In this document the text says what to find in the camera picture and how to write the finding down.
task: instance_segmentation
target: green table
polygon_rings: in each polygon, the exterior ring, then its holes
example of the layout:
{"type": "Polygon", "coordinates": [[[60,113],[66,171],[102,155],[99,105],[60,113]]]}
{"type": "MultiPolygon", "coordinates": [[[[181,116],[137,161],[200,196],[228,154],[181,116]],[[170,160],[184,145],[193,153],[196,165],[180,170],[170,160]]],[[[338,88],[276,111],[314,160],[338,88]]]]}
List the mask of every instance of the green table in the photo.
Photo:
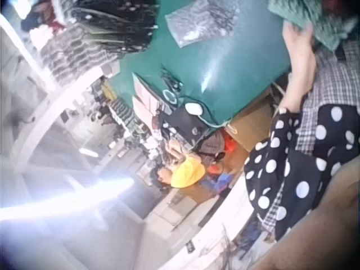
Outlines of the green table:
{"type": "Polygon", "coordinates": [[[282,40],[282,20],[267,10],[266,0],[239,0],[240,15],[231,37],[219,37],[179,48],[171,36],[165,15],[190,3],[161,0],[158,30],[144,53],[127,55],[121,72],[111,78],[120,96],[131,103],[132,72],[162,95],[163,64],[179,78],[183,94],[202,100],[220,123],[228,120],[259,96],[289,67],[282,40]]]}

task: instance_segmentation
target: yellow shirt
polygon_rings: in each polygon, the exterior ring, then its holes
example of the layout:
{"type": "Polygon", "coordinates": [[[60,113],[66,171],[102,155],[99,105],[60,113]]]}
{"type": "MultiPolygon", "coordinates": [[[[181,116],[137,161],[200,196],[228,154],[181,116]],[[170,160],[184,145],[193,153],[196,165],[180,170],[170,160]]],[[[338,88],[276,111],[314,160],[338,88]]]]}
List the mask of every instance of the yellow shirt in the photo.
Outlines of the yellow shirt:
{"type": "Polygon", "coordinates": [[[186,160],[180,164],[173,172],[171,186],[174,188],[184,188],[195,184],[205,174],[205,167],[201,160],[187,156],[186,160]]]}

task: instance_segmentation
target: hand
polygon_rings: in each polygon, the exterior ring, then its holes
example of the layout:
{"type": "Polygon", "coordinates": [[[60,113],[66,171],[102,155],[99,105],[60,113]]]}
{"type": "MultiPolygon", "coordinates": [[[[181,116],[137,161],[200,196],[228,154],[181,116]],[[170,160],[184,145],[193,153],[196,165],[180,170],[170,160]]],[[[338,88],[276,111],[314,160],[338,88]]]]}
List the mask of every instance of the hand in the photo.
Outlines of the hand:
{"type": "Polygon", "coordinates": [[[290,55],[292,81],[299,87],[295,95],[302,98],[310,91],[314,82],[316,59],[312,50],[313,28],[311,25],[300,31],[290,22],[284,21],[282,36],[290,55]]]}

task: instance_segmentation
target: checkered fabric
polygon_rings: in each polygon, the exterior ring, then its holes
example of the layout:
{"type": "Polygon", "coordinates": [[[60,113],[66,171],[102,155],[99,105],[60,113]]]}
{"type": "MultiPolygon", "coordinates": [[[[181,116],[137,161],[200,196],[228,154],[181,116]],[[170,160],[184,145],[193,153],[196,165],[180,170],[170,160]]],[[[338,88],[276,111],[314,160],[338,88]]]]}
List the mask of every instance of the checkered fabric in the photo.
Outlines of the checkered fabric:
{"type": "MultiPolygon", "coordinates": [[[[299,135],[296,150],[311,155],[315,144],[317,115],[321,106],[326,104],[352,105],[360,114],[360,60],[359,41],[347,41],[342,46],[344,58],[326,48],[316,53],[318,73],[313,89],[304,101],[301,124],[296,131],[299,135]]],[[[277,209],[282,199],[281,185],[269,212],[262,221],[269,232],[275,230],[277,209]]]]}

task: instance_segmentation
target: green textured cloth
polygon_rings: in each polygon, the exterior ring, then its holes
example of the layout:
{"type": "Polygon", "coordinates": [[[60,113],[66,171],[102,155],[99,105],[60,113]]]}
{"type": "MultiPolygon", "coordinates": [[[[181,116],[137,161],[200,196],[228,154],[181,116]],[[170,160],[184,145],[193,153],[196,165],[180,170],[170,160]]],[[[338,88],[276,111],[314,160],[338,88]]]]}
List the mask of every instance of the green textured cloth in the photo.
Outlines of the green textured cloth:
{"type": "Polygon", "coordinates": [[[269,0],[268,9],[301,28],[312,23],[316,39],[332,51],[358,22],[358,17],[344,20],[323,14],[321,0],[269,0]]]}

